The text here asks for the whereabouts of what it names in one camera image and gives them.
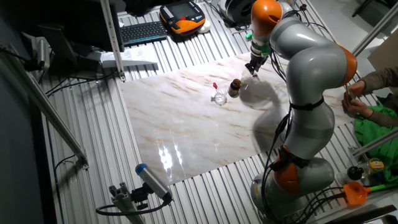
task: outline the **small bottle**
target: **small bottle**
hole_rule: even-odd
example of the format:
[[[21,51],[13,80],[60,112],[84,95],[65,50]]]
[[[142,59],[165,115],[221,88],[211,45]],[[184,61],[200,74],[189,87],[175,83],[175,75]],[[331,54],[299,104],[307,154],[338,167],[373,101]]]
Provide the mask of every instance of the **small bottle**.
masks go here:
[[[383,171],[384,164],[380,159],[372,158],[367,162],[358,165],[358,167],[362,167],[364,169],[364,173],[362,174],[362,179],[366,179],[374,174]]]
[[[231,97],[236,97],[239,95],[239,89],[241,88],[241,81],[235,78],[232,82],[231,85],[229,86],[229,91],[228,94]]]
[[[345,172],[341,172],[337,175],[337,181],[342,185],[352,183],[362,178],[364,169],[362,167],[352,166]]]

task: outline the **green cloth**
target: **green cloth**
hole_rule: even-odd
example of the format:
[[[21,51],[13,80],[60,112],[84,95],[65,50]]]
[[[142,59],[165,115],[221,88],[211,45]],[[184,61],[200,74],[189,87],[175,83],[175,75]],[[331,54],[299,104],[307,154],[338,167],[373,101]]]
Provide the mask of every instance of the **green cloth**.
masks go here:
[[[396,113],[377,101],[377,106],[370,106],[369,109],[388,114],[394,118],[398,118]],[[383,136],[395,127],[380,127],[378,124],[358,116],[355,119],[355,135],[359,143],[366,145],[369,142]],[[384,179],[387,182],[398,181],[398,176],[391,175],[391,169],[398,170],[398,138],[394,138],[389,142],[384,143],[376,149],[368,152],[371,158],[378,158],[384,163],[384,170],[382,172]]]

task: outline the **marble slab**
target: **marble slab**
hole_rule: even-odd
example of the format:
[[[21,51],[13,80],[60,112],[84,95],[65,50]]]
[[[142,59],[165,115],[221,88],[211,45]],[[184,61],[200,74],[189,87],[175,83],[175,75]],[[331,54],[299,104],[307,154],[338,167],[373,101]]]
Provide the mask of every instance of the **marble slab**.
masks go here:
[[[249,60],[247,53],[121,85],[142,161],[166,184],[269,150],[289,97],[270,62],[258,78],[244,78]],[[237,98],[223,106],[211,100],[214,82],[235,78],[247,83]],[[344,91],[324,93],[336,126],[353,120],[341,106]]]

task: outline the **slotted aluminum platform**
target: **slotted aluminum platform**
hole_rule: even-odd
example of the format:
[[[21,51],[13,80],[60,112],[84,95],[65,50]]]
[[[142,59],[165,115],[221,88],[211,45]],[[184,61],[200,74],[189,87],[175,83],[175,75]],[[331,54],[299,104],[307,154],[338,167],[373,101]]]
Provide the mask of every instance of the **slotted aluminum platform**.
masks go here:
[[[310,2],[297,3],[307,5],[310,22],[324,25]],[[235,30],[220,23],[210,7],[203,3],[199,5],[211,21],[211,31],[195,37],[184,37],[184,41],[179,43],[168,37],[167,40],[148,44],[156,50],[159,69],[154,70],[152,65],[125,67],[128,80],[161,75],[249,51],[249,42],[244,41],[247,32],[234,34]],[[119,21],[125,26],[159,21],[159,14],[156,9],[144,17],[122,13],[119,14]],[[317,27],[312,29],[331,38]],[[79,81],[71,78],[67,83]],[[45,80],[44,91],[50,90],[58,82],[59,80]],[[107,82],[90,82],[66,88],[50,97],[79,144],[85,148],[90,165],[88,170],[83,170],[75,158],[60,165],[57,170],[60,202],[51,173],[59,223],[63,223],[59,203],[62,205],[65,223],[129,223],[125,217],[106,217],[95,213],[96,207],[111,204],[109,186],[125,182],[132,190],[142,185],[142,180],[134,172],[136,165],[142,161],[120,85],[122,83],[117,78],[112,78]],[[361,100],[368,105],[375,105],[374,96],[362,97]],[[52,150],[55,164],[73,153],[52,126],[49,126],[48,134],[46,122],[44,126],[49,166],[53,167]],[[347,151],[348,146],[359,146],[353,136],[353,129],[351,123],[336,128],[326,149],[319,153],[319,156],[331,162],[336,173],[355,163]],[[252,179],[262,173],[265,161],[266,156],[260,154],[173,184],[170,188],[175,201],[171,206],[143,217],[147,223],[262,223],[265,218],[253,205],[249,187]],[[382,196],[374,195],[368,202],[379,200],[379,197]],[[160,200],[151,195],[149,207],[159,205]],[[349,212],[344,208],[345,203],[341,201],[330,202],[319,209],[309,222],[327,222],[334,219],[334,214],[338,211],[340,214]]]

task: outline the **yellow cap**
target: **yellow cap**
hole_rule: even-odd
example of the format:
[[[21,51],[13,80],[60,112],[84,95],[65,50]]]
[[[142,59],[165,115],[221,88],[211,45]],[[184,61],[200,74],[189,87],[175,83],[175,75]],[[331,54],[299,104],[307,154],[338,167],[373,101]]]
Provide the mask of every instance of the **yellow cap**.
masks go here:
[[[380,172],[384,169],[384,164],[382,161],[372,161],[370,162],[370,167],[372,170]]]

